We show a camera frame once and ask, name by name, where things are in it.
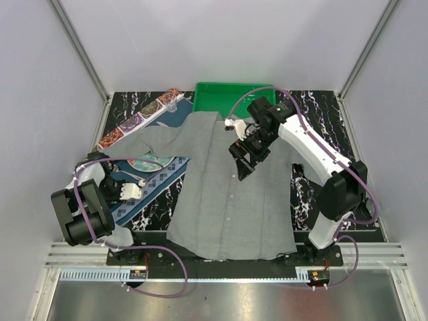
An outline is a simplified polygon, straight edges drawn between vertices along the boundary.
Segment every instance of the gray wall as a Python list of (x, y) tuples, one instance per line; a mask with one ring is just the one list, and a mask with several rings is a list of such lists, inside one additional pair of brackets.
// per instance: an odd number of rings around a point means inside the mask
[(428, 304), (428, 2), (402, 1), (345, 98), (393, 241)]
[(339, 90), (388, 0), (62, 0), (109, 91)]
[(89, 149), (102, 102), (46, 0), (0, 1), (0, 319), (24, 320), (53, 240), (50, 194)]

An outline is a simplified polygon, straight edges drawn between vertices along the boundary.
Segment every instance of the metal corner post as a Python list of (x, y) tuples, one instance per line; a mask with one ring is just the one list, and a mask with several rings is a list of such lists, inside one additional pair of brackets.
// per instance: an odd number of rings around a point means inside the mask
[(82, 62), (83, 66), (88, 72), (88, 75), (91, 78), (92, 82), (94, 83), (98, 93), (100, 94), (101, 99), (103, 100), (104, 103), (107, 103), (109, 93), (105, 89), (100, 77), (98, 76), (88, 55), (86, 54), (86, 51), (82, 45), (82, 42), (79, 40), (79, 37), (76, 31), (74, 30), (73, 25), (63, 5), (61, 4), (61, 0), (47, 0), (47, 2), (51, 5), (53, 12), (58, 17), (65, 33), (68, 36), (68, 39), (70, 40), (73, 48), (75, 49), (77, 55), (80, 58), (80, 61)]
[(348, 93), (350, 87), (355, 81), (355, 78), (357, 77), (358, 73), (360, 72), (361, 68), (366, 62), (367, 57), (370, 55), (370, 52), (372, 51), (373, 47), (378, 41), (379, 36), (385, 29), (385, 26), (387, 25), (389, 19), (392, 17), (395, 9), (398, 7), (398, 4), (400, 2), (401, 0), (389, 0), (387, 6), (385, 7), (385, 10), (382, 12), (381, 17), (379, 18), (376, 26), (374, 27), (373, 32), (371, 33), (368, 41), (366, 42), (364, 49), (362, 50), (360, 56), (358, 57), (351, 73), (346, 79), (345, 84), (343, 85), (341, 91), (339, 91), (339, 97), (341, 99), (343, 99)]

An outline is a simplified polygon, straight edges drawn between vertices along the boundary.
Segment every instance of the black marble table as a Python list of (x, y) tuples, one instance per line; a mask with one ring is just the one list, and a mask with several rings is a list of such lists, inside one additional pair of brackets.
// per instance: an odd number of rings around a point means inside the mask
[[(104, 134), (108, 134), (126, 119), (141, 110), (144, 106), (160, 97), (164, 92), (116, 92), (114, 93), (109, 114), (107, 117)], [(193, 102), (194, 92), (181, 92), (184, 97)], [(354, 160), (354, 153), (346, 133), (343, 117), (339, 109), (336, 96), (332, 91), (292, 91), (291, 95), (300, 105), (302, 114), (314, 128), (314, 130), (324, 138), (334, 149)], [(284, 95), (277, 93), (277, 102), (281, 102)], [(173, 213), (179, 192), (181, 190), (185, 174), (179, 177), (167, 190), (158, 195), (149, 203), (138, 215), (136, 215), (126, 226), (136, 231), (141, 231), (139, 222), (150, 217), (150, 223), (144, 226), (146, 231), (165, 230), (168, 227)], [(292, 223), (295, 231), (309, 231), (318, 216), (315, 197), (320, 191), (320, 186), (309, 181), (300, 165), (294, 165), (291, 177), (290, 207), (292, 212)], [(352, 215), (352, 218), (367, 219), (360, 215)], [(379, 225), (349, 225), (347, 230), (376, 231), (368, 238), (368, 241), (383, 239)]]

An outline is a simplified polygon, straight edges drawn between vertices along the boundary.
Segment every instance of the gray metal floor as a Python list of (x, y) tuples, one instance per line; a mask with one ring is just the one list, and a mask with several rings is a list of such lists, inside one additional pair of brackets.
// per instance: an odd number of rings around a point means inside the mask
[[(344, 272), (332, 273), (332, 283), (344, 277)], [(180, 285), (142, 287), (166, 294), (179, 290)], [(48, 320), (404, 320), (393, 279), (387, 271), (357, 271), (345, 286), (328, 291), (314, 293), (292, 287), (189, 284), (185, 297), (168, 300), (126, 292), (119, 284), (59, 282)]]

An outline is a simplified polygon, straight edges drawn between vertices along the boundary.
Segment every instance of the gray shirt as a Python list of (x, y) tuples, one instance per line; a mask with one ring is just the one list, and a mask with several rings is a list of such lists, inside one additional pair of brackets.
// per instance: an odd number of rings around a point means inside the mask
[[(277, 139), (271, 154), (242, 182), (217, 112), (189, 114), (179, 128), (142, 128), (102, 150), (109, 156), (189, 156), (167, 238), (207, 259), (273, 259), (296, 250), (290, 215), (293, 163), (306, 162)], [(306, 176), (313, 175), (307, 166)]]

